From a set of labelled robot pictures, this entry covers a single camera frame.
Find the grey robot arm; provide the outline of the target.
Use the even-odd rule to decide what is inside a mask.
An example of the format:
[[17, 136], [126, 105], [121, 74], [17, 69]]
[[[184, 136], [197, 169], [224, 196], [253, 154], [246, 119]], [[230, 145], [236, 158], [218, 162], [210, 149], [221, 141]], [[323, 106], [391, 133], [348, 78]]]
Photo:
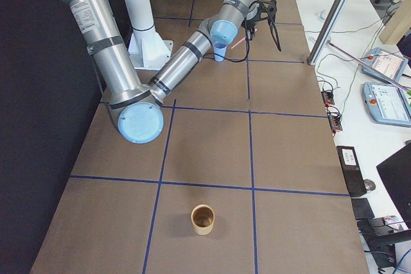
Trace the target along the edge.
[[60, 0], [69, 5], [107, 87], [107, 108], [114, 127], [128, 141], [143, 144], [162, 131], [161, 105], [216, 44], [233, 42], [241, 27], [257, 12], [256, 0], [224, 0], [221, 10], [172, 53], [155, 30], [150, 0], [125, 0], [137, 55], [145, 69], [155, 69], [141, 83], [132, 56], [120, 35], [109, 0]]

